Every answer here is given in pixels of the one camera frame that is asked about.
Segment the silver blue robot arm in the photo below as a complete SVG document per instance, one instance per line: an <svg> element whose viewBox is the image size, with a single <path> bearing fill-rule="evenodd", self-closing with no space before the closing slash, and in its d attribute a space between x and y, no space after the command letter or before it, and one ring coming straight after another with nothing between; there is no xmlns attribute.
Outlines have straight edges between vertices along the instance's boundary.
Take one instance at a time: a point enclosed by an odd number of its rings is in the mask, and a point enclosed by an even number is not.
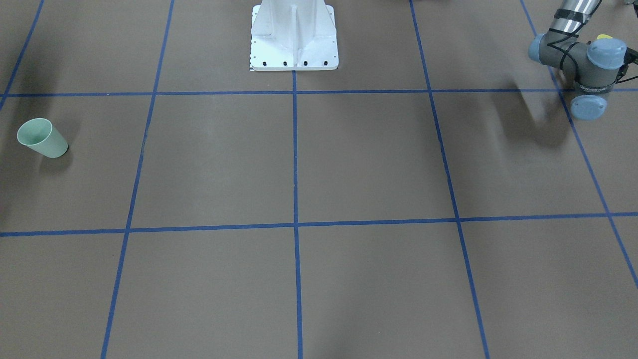
<svg viewBox="0 0 638 359"><path fill-rule="evenodd" d="M599 35L587 43L579 41L580 31L601 4L601 0L563 1L547 32L536 35L528 48L531 60L573 80L570 113L577 120L603 116L609 93L624 82L629 66L637 63L637 51L621 39Z"/></svg>

